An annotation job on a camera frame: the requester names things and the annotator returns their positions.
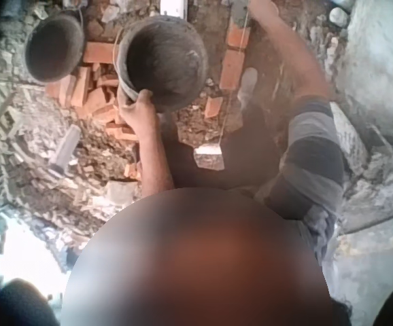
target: hand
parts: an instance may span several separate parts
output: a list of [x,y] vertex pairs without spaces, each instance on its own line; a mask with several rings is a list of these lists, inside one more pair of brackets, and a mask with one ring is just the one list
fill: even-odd
[[279,16],[278,7],[271,0],[249,0],[248,9],[259,23]]
[[131,103],[121,87],[118,89],[118,109],[121,117],[133,129],[139,140],[160,132],[156,108],[151,102],[152,92],[142,90],[136,103]]

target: black bucket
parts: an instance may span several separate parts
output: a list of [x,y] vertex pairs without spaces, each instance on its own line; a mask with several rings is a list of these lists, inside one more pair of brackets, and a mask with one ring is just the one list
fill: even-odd
[[131,99],[135,101],[139,91],[148,89],[158,112],[175,111],[191,104],[205,86],[207,52],[191,24],[155,16],[127,31],[116,69]]
[[40,22],[26,42],[24,63],[39,82],[56,82],[79,64],[84,50],[84,33],[79,20],[58,14]]

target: shirt sleeve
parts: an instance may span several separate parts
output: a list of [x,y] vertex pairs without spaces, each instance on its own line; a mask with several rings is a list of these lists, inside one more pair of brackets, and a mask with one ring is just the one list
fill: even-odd
[[289,123],[288,150],[264,203],[293,220],[321,262],[343,196],[343,154],[330,103],[308,100]]

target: striped shirt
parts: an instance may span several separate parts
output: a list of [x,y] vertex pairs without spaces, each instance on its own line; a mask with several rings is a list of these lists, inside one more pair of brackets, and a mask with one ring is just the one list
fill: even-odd
[[257,197],[292,221],[322,263],[342,195],[343,156],[330,103],[303,101],[289,123],[288,150],[280,173],[269,190]]

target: person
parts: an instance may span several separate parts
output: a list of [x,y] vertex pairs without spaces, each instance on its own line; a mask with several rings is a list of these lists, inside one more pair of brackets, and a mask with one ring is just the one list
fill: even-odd
[[[256,195],[279,216],[298,222],[299,233],[321,263],[343,195],[343,158],[330,108],[331,89],[305,42],[279,17],[272,1],[250,0],[249,11],[294,82],[283,166],[270,187],[263,186]],[[250,102],[256,82],[255,69],[247,69],[238,94],[244,113],[255,110]],[[137,102],[129,105],[123,91],[118,92],[120,114],[139,139],[143,197],[174,188],[151,95],[142,90]]]

